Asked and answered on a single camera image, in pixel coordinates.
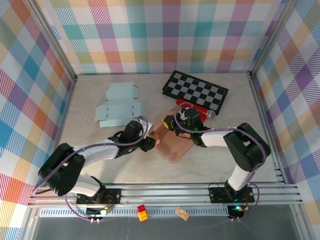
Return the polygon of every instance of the checkerboard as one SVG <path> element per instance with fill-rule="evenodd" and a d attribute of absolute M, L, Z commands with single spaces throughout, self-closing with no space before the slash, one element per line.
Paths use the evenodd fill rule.
<path fill-rule="evenodd" d="M 214 110 L 216 115 L 219 114 L 227 93 L 227 88 L 176 70 L 162 88 L 162 94 Z"/>

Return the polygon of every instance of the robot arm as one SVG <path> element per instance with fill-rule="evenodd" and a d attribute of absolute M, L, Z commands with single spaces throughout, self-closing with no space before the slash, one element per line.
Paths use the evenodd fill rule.
<path fill-rule="evenodd" d="M 124 131 L 119 131 L 112 137 L 106 139 L 104 144 L 129 144 L 138 140 L 142 133 L 149 132 L 152 124 L 147 125 L 143 120 L 131 121 L 127 124 Z M 83 167 L 92 163 L 116 159 L 123 155 L 130 154 L 140 148 L 147 152 L 155 147 L 156 141 L 145 135 L 144 139 L 134 145 L 116 146 L 102 145 L 90 149 L 85 149 L 75 154 L 66 164 L 61 167 L 46 184 L 58 195 L 63 196 L 67 193 L 76 193 L 90 198 L 91 201 L 99 203 L 105 197 L 105 186 L 95 177 L 80 175 Z M 67 143 L 60 144 L 51 154 L 48 160 L 40 168 L 38 175 L 44 179 L 48 176 L 68 155 L 81 149 L 81 147 L 71 147 Z"/>
<path fill-rule="evenodd" d="M 177 113 L 176 117 L 179 124 L 187 130 L 209 130 L 201 122 L 201 117 L 195 108 L 182 109 L 182 113 Z M 177 136 L 180 133 L 186 133 L 176 124 L 173 115 L 166 116 L 163 123 L 170 131 L 175 131 Z M 235 128 L 254 137 L 262 145 L 266 156 L 271 154 L 270 147 L 248 123 L 242 123 Z M 229 199 L 234 199 L 246 188 L 264 160 L 263 153 L 257 144 L 238 131 L 190 133 L 190 138 L 199 147 L 221 146 L 228 147 L 230 150 L 236 166 L 230 178 L 225 182 L 225 193 Z"/>

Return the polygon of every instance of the red object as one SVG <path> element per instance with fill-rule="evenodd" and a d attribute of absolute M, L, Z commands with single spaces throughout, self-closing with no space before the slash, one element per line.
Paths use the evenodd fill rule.
<path fill-rule="evenodd" d="M 138 213 L 141 213 L 146 210 L 145 205 L 140 205 L 137 208 L 138 208 Z"/>
<path fill-rule="evenodd" d="M 176 100 L 176 104 L 180 105 L 182 103 L 190 103 L 192 104 L 192 106 L 199 112 L 200 114 L 200 117 L 201 117 L 201 122 L 205 122 L 206 118 L 207 118 L 207 112 L 208 112 L 208 109 L 206 109 L 205 107 L 203 106 L 200 106 L 198 104 L 195 104 L 195 103 L 192 103 L 192 102 L 189 102 L 187 100 L 184 100 L 182 98 L 178 98 Z"/>

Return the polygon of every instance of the plaid wallpaper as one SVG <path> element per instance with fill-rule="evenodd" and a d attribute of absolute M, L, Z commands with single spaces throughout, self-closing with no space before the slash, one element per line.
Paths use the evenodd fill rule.
<path fill-rule="evenodd" d="M 71 85 L 23 0 L 0 0 L 0 240 L 18 237 Z"/>
<path fill-rule="evenodd" d="M 247 72 L 286 2 L 37 1 L 79 74 Z"/>
<path fill-rule="evenodd" d="M 271 130 L 320 239 L 320 0 L 300 0 L 258 73 Z"/>

